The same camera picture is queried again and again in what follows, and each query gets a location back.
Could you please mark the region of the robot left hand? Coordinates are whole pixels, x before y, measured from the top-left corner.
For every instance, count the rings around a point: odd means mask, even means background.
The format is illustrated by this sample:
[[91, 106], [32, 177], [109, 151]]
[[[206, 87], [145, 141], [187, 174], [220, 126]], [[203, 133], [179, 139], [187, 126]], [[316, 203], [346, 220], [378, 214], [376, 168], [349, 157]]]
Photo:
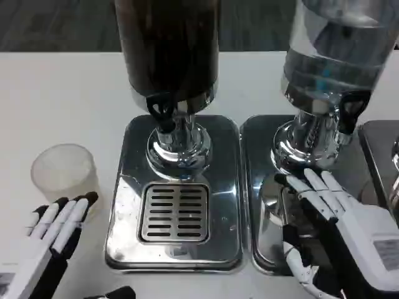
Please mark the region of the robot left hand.
[[52, 298], [97, 202], [95, 191], [32, 211], [23, 231], [1, 236], [1, 298]]

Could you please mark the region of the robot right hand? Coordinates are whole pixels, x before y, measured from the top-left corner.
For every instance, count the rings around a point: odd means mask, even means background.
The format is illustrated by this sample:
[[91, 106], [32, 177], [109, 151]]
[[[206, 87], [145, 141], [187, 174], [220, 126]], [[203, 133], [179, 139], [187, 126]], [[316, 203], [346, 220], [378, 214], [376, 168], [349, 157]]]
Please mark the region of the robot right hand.
[[358, 202], [329, 171], [276, 174], [297, 194], [337, 281], [337, 298], [398, 298], [398, 226], [388, 210]]

